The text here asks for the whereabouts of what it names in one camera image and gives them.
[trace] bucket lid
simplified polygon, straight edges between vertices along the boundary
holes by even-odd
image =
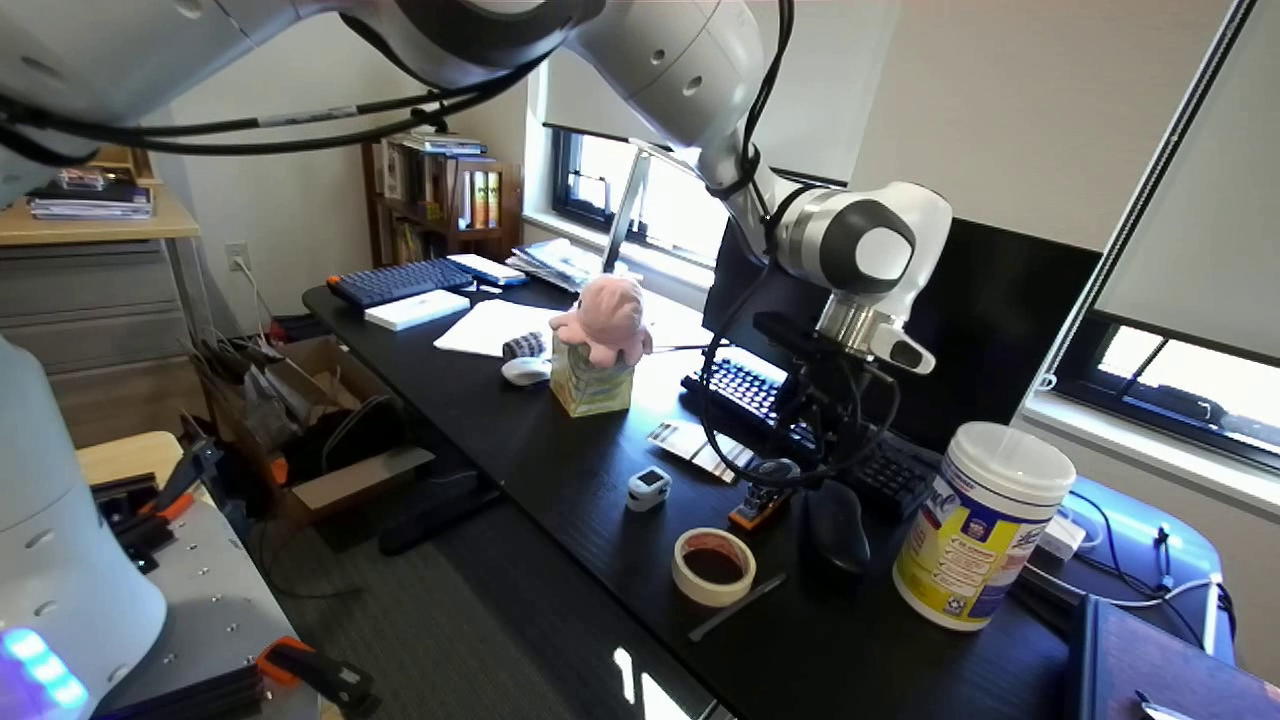
[[[1008,423],[959,423],[949,458],[971,480],[1025,503],[1061,503],[1076,484],[1076,466],[1061,448]]]

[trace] white bucket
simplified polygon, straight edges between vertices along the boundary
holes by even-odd
[[[989,629],[1073,484],[1076,467],[1053,446],[959,423],[891,564],[898,591],[934,624]]]

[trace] tape roll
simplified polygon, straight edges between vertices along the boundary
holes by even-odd
[[[757,583],[757,552],[723,530],[691,530],[676,541],[671,582],[690,602],[730,608]]]

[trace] window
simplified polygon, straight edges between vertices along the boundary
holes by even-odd
[[[1098,313],[1073,340],[1067,397],[1280,467],[1280,370]]]
[[[574,128],[552,133],[552,208],[563,220],[608,231],[611,213],[630,187],[637,150],[611,137],[590,137]],[[723,205],[703,192],[691,172],[698,151],[655,151],[649,165],[637,215],[630,223],[634,246],[649,246],[691,266],[713,269],[723,235]]]

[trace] blue light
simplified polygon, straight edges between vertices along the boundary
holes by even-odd
[[[64,682],[64,678],[73,678],[73,673],[68,673],[64,660],[58,660],[58,658],[47,653],[46,660],[29,664],[29,678],[47,687],[47,684],[58,684],[58,682]]]
[[[21,664],[29,664],[29,660],[37,660],[37,658],[47,658],[47,645],[46,645],[37,634],[29,634],[29,629],[9,629],[0,645],[6,645],[6,653],[9,653],[14,660],[21,660]]]
[[[47,687],[47,696],[60,706],[60,708],[80,708],[90,701],[85,684],[77,678],[64,678],[60,684]]]

